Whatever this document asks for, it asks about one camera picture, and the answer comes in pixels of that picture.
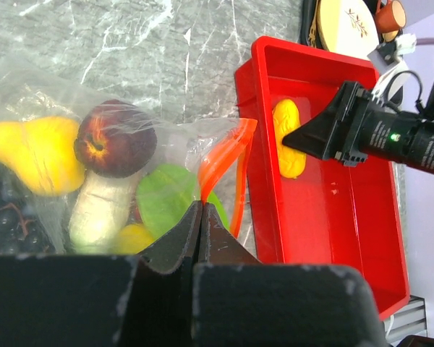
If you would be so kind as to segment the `cream orange plate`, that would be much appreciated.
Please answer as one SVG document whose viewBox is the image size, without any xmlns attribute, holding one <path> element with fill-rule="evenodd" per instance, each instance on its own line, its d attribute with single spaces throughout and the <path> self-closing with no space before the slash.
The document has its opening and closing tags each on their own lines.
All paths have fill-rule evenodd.
<svg viewBox="0 0 434 347">
<path fill-rule="evenodd" d="M 379 44 L 370 10 L 360 0 L 320 0 L 317 28 L 322 47 L 332 53 L 368 59 Z"/>
</svg>

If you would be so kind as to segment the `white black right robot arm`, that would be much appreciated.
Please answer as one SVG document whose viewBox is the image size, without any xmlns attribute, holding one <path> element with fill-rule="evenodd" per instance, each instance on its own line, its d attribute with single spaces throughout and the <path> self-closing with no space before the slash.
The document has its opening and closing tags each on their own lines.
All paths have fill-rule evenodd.
<svg viewBox="0 0 434 347">
<path fill-rule="evenodd" d="M 400 111 L 373 98 L 360 83 L 346 81 L 325 109 L 282 143 L 317 159 L 355 167 L 375 156 L 434 174 L 434 83 L 427 103 Z"/>
</svg>

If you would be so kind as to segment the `black grape bunch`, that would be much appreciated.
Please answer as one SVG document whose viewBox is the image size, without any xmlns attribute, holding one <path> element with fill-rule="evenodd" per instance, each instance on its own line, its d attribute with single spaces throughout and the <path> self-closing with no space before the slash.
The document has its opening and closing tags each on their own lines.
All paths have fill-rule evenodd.
<svg viewBox="0 0 434 347">
<path fill-rule="evenodd" d="M 56 252 L 32 199 L 17 176 L 0 164 L 0 255 Z"/>
</svg>

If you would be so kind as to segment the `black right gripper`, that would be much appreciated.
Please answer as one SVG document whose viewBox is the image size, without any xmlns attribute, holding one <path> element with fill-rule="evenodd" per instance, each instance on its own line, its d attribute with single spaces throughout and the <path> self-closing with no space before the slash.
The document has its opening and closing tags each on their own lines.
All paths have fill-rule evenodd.
<svg viewBox="0 0 434 347">
<path fill-rule="evenodd" d="M 411 146 L 420 120 L 415 113 L 388 111 L 358 82 L 344 82 L 317 116 L 283 137 L 285 147 L 317 159 L 356 166 L 369 155 L 414 162 Z"/>
</svg>

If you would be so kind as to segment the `red plastic tray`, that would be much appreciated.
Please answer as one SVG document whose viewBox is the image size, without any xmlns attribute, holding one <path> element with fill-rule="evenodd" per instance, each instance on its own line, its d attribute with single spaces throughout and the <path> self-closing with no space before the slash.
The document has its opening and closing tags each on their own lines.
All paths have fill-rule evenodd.
<svg viewBox="0 0 434 347">
<path fill-rule="evenodd" d="M 294 101 L 302 122 L 320 113 L 342 82 L 372 88 L 378 73 L 362 59 L 262 36 L 235 73 L 239 114 L 257 121 L 247 175 L 260 261 L 348 265 L 369 283 L 382 320 L 409 301 L 391 163 L 355 168 L 307 158 L 296 179 L 278 169 L 272 110 Z"/>
</svg>

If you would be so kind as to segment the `green orange fruit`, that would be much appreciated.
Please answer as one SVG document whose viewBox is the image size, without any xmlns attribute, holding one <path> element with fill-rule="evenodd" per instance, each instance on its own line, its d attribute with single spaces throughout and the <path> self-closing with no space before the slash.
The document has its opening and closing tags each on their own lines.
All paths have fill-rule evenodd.
<svg viewBox="0 0 434 347">
<path fill-rule="evenodd" d="M 137 254 L 155 241 L 143 224 L 129 224 L 118 233 L 113 244 L 117 254 Z"/>
</svg>

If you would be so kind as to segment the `yellow pear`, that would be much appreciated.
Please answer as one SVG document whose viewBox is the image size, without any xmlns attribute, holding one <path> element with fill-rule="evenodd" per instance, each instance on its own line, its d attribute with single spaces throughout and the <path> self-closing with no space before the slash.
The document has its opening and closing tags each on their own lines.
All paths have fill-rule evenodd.
<svg viewBox="0 0 434 347">
<path fill-rule="evenodd" d="M 75 155 L 79 122 L 63 116 L 0 121 L 0 163 L 34 194 L 55 197 L 79 189 L 85 167 Z"/>
</svg>

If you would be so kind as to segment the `white radish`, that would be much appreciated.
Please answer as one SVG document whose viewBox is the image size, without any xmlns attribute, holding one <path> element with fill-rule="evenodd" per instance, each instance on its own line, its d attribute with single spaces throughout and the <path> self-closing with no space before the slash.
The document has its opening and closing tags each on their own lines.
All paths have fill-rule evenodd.
<svg viewBox="0 0 434 347">
<path fill-rule="evenodd" d="M 110 251 L 127 222 L 140 178 L 139 171 L 120 179 L 88 171 L 69 219 L 69 238 L 76 253 Z"/>
</svg>

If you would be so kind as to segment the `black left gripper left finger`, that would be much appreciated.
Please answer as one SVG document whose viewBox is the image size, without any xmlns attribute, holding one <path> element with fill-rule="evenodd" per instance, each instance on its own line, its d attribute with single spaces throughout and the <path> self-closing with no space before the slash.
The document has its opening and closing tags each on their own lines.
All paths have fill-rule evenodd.
<svg viewBox="0 0 434 347">
<path fill-rule="evenodd" d="M 135 255 L 0 256 L 0 346 L 190 346 L 202 212 Z"/>
</svg>

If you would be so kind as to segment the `clear zip bag orange zipper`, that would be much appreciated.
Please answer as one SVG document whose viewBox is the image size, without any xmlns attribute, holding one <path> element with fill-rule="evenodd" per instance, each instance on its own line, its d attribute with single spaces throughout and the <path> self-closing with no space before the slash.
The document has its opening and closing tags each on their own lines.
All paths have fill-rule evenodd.
<svg viewBox="0 0 434 347">
<path fill-rule="evenodd" d="M 111 99 L 120 100 L 16 61 L 0 63 L 0 121 L 63 116 L 81 124 L 94 107 Z M 256 123 L 250 119 L 202 119 L 174 124 L 138 108 L 150 117 L 157 136 L 153 157 L 139 170 L 140 180 L 163 163 L 185 167 L 197 177 L 200 200 L 195 202 L 214 205 L 225 229 L 237 236 L 244 214 L 247 156 Z M 88 171 L 85 167 L 85 180 Z M 55 197 L 40 196 L 27 188 L 54 254 L 79 254 L 69 238 L 69 219 L 81 187 Z M 136 223 L 143 224 L 135 190 L 124 227 Z"/>
</svg>

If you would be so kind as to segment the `green leaf vegetable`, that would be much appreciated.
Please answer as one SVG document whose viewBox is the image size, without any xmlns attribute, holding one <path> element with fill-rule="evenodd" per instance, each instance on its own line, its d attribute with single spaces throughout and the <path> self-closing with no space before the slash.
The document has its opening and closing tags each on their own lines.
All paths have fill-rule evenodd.
<svg viewBox="0 0 434 347">
<path fill-rule="evenodd" d="M 136 200 L 143 224 L 159 239 L 200 200 L 196 174 L 176 164 L 160 164 L 140 180 Z"/>
</svg>

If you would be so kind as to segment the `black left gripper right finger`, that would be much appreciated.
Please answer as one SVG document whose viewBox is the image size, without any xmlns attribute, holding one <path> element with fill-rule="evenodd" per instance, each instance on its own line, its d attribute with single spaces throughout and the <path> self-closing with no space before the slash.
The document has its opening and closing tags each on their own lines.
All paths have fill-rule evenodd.
<svg viewBox="0 0 434 347">
<path fill-rule="evenodd" d="M 382 346 L 367 281 L 343 265 L 264 265 L 206 204 L 192 276 L 194 346 Z"/>
</svg>

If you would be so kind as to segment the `red apple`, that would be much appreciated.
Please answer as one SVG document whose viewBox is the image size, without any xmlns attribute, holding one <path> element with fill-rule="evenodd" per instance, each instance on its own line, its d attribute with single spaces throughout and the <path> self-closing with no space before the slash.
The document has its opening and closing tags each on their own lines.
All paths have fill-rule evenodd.
<svg viewBox="0 0 434 347">
<path fill-rule="evenodd" d="M 74 142 L 76 158 L 96 174 L 125 178 L 143 168 L 157 146 L 148 115 L 117 99 L 94 107 L 80 124 Z"/>
</svg>

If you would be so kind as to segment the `orange cup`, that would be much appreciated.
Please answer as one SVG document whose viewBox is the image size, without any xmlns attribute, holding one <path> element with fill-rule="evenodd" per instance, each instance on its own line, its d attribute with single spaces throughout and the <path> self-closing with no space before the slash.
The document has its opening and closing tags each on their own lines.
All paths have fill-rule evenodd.
<svg viewBox="0 0 434 347">
<path fill-rule="evenodd" d="M 407 16 L 400 1 L 387 1 L 384 5 L 378 1 L 374 20 L 379 33 L 389 33 L 402 29 L 407 23 Z"/>
</svg>

